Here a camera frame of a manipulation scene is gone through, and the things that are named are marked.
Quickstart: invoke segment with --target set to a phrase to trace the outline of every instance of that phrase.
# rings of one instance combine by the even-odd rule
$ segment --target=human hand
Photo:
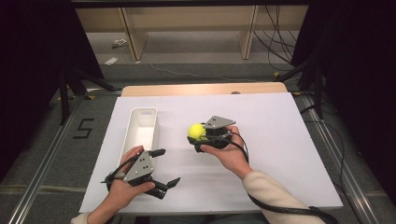
[[[227,126],[226,128],[231,133],[239,134],[239,130],[236,126]],[[243,148],[244,142],[237,134],[232,135],[231,141]],[[218,149],[208,145],[201,145],[201,150],[216,156],[226,169],[236,174],[240,179],[243,179],[245,175],[252,171],[245,159],[244,153],[241,151],[241,149],[232,144],[229,144],[223,149]]]
[[[128,159],[141,153],[143,147],[134,147],[122,157],[121,163],[124,163]],[[132,167],[131,163],[128,163],[120,169],[120,172],[126,173]],[[88,223],[106,223],[110,220],[118,211],[126,207],[131,203],[132,199],[137,195],[153,189],[155,184],[152,182],[146,182],[138,186],[131,186],[129,183],[123,180],[115,179],[111,184],[110,192],[107,194],[102,203],[88,215]]]

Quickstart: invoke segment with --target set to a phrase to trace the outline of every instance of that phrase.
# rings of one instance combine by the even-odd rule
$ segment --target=yellow ball
[[[206,130],[204,125],[201,123],[196,123],[190,126],[188,131],[188,137],[191,137],[197,141],[206,140],[205,138]]]

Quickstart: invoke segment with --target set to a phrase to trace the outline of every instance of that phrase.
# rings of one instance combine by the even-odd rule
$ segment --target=white sleeve
[[[249,195],[272,206],[308,208],[278,181],[261,171],[253,171],[244,177],[242,184]],[[262,209],[271,224],[324,224],[318,217],[274,213]]]
[[[70,224],[88,224],[88,215],[90,213],[82,213],[79,214],[78,217],[73,217],[72,220],[70,221]]]

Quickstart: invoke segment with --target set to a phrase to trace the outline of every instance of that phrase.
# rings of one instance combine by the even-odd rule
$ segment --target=white plastic bin
[[[143,146],[145,150],[158,149],[160,125],[156,108],[135,108],[129,117],[122,156],[133,147]]]

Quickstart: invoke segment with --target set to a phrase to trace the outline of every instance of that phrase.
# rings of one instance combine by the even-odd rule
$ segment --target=white table
[[[120,97],[80,212],[93,210],[106,197],[106,186],[100,182],[118,166],[126,124],[137,107],[158,110],[159,148],[167,151],[156,160],[154,179],[163,183],[177,177],[181,180],[163,200],[141,195],[121,213],[155,216],[259,210],[236,176],[216,158],[196,153],[187,141],[190,125],[206,122],[213,115],[236,121],[254,169],[275,177],[307,205],[342,206],[291,95],[257,93]]]

